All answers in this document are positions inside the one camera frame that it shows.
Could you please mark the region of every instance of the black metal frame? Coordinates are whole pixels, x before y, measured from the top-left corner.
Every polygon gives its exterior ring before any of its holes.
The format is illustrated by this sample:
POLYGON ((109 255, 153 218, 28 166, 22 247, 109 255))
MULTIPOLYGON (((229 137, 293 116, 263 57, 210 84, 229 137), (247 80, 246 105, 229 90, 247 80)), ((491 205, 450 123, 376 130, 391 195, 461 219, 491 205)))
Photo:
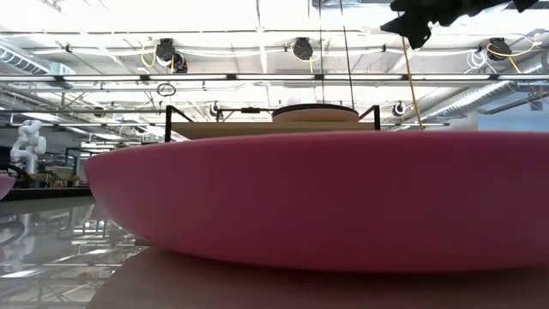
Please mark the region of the black metal frame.
POLYGON ((217 111, 215 112, 215 121, 216 122, 220 122, 221 120, 221 115, 223 114, 223 112, 230 112, 229 113, 229 116, 227 116, 226 118, 223 119, 223 121, 229 119, 231 117, 231 115, 233 115, 235 112, 242 112, 242 113, 248 113, 248 114, 252 114, 252 113, 255 113, 255 114, 258 114, 260 112, 274 112, 276 111, 277 109, 276 108, 259 108, 259 107, 244 107, 244 108, 219 108, 217 109, 217 111))
POLYGON ((372 106, 368 108, 366 112, 360 115, 360 120, 368 116, 371 112, 374 112, 374 130, 381 130, 381 108, 379 106, 372 106))
POLYGON ((184 112, 179 111, 174 106, 166 106, 166 131, 164 133, 164 142, 172 141, 172 114, 176 112, 185 118, 189 122, 194 122, 191 118, 185 115, 184 112))
MULTIPOLYGON (((228 117, 231 117, 231 115, 234 112, 242 112, 242 113, 260 113, 260 112, 274 112, 277 109, 272 108, 256 108, 256 107, 244 107, 244 108, 218 108, 215 112, 215 121, 220 122, 220 115, 223 112, 230 112, 228 117)), ((172 141, 172 114, 176 112, 179 115, 183 116, 187 121, 189 122, 195 122, 191 118, 189 118, 187 115, 185 115, 184 112, 179 111, 174 106, 166 106, 166 132, 164 134, 164 142, 171 142, 172 141)), ((362 115, 360 115, 360 119, 368 116, 371 112, 374 113, 374 130, 381 130, 381 109, 379 106, 372 106, 370 107, 366 112, 364 112, 362 115)))

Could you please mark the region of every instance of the pipe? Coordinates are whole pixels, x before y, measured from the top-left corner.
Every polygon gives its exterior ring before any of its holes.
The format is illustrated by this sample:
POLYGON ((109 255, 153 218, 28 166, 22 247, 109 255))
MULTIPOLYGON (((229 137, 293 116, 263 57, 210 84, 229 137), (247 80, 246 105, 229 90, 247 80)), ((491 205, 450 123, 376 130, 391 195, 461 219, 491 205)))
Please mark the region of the pipe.
MULTIPOLYGON (((523 74, 547 74, 549 73, 549 51, 543 51, 539 55, 521 62, 518 66, 523 74)), ((515 74, 516 72, 511 68, 504 73, 515 74)), ((421 119, 429 120, 438 116, 463 115, 492 102, 498 96, 512 94, 518 88, 517 83, 513 81, 501 81, 481 88, 469 88, 422 112, 421 119)), ((412 118, 406 121, 406 123, 412 122, 412 118)))

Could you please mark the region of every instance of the black wire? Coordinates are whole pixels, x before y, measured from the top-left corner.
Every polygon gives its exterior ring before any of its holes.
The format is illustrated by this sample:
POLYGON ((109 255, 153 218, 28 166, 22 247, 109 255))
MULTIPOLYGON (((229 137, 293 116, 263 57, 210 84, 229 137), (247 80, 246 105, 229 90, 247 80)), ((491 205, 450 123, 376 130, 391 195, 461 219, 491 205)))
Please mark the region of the black wire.
POLYGON ((343 37, 345 38, 345 52, 347 54, 347 69, 349 71, 349 85, 351 86, 351 103, 353 104, 353 109, 354 109, 353 78, 351 78, 351 60, 349 60, 349 45, 347 43, 347 28, 345 27, 345 17, 343 16, 342 0, 340 0, 340 8, 341 8, 341 20, 343 21, 343 37))
POLYGON ((320 74, 322 74, 322 84, 323 84, 323 104, 326 104, 326 96, 324 95, 324 42, 323 42, 323 4, 322 1, 318 5, 318 26, 320 31, 320 74))

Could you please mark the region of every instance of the wooden board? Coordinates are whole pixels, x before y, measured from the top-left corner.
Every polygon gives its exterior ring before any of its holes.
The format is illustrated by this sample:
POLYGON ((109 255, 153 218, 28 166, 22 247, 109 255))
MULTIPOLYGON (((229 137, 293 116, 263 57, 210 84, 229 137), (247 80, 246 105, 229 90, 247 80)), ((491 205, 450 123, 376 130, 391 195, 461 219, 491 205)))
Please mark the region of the wooden board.
POLYGON ((172 130, 189 139, 262 134, 364 131, 374 130, 373 123, 295 122, 295 123, 173 123, 172 130))

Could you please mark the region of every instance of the cable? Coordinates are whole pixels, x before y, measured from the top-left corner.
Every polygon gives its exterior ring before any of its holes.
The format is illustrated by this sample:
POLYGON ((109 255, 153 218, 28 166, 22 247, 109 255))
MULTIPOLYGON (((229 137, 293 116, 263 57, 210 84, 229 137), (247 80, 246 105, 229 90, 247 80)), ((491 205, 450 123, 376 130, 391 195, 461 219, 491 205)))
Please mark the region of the cable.
MULTIPOLYGON (((320 74, 324 75, 324 42, 323 42, 323 6, 322 6, 322 3, 318 6, 318 34, 320 35, 320 74)), ((322 87, 323 87, 323 104, 326 104, 324 79, 325 78, 323 78, 321 80, 321 83, 322 83, 322 87)))
POLYGON ((530 48, 528 48, 526 51, 523 51, 523 52, 519 52, 517 54, 502 54, 502 53, 499 53, 499 52, 495 52, 495 51, 492 51, 490 49, 490 46, 492 46, 492 43, 488 44, 488 46, 486 47, 486 49, 491 52, 492 54, 496 55, 496 56, 500 56, 500 57, 518 57, 518 56, 522 56, 522 55, 525 55, 529 52, 531 52, 534 47, 535 47, 535 41, 537 40, 538 38, 537 37, 534 37, 534 41, 532 42, 532 45, 530 46, 530 48))
POLYGON ((340 0, 341 20, 343 22, 343 38, 345 39, 345 52, 347 53, 347 70, 349 73, 349 87, 351 88, 351 104, 354 109, 354 91, 353 91, 353 78, 351 72, 351 60, 349 59, 349 44, 347 43, 347 28, 345 27, 345 17, 343 16, 343 0, 340 0))
POLYGON ((153 53, 153 62, 151 64, 148 64, 147 61, 145 61, 145 53, 142 53, 141 54, 141 62, 143 62, 143 64, 148 67, 148 68, 152 68, 154 67, 154 64, 156 63, 156 47, 158 45, 155 45, 154 46, 154 53, 153 53))
POLYGON ((406 59, 406 70, 408 73, 408 80, 410 81, 410 90, 412 91, 412 102, 413 102, 413 109, 415 110, 415 114, 418 117, 418 123, 419 123, 419 129, 424 130, 423 126, 423 120, 421 120, 421 112, 418 108, 418 101, 415 98, 415 90, 413 89, 413 79, 412 79, 412 71, 410 70, 410 58, 408 58, 408 51, 406 48, 406 41, 404 41, 404 37, 401 36, 402 41, 402 50, 404 51, 404 58, 406 59))
POLYGON ((513 60, 513 57, 509 57, 509 61, 511 64, 513 64, 513 68, 515 68, 516 73, 521 74, 522 72, 519 70, 518 65, 516 65, 515 60, 513 60))

